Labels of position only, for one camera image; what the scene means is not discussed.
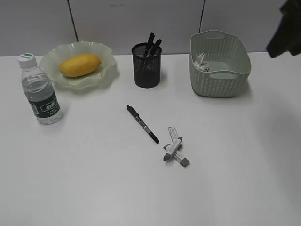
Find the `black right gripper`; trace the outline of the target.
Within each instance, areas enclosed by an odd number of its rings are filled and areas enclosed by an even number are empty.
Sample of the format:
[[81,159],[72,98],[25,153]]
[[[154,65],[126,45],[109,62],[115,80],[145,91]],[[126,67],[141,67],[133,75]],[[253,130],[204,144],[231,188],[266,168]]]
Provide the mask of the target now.
[[271,58],[276,58],[286,51],[292,56],[301,53],[301,1],[287,0],[280,12],[280,24],[266,47]]

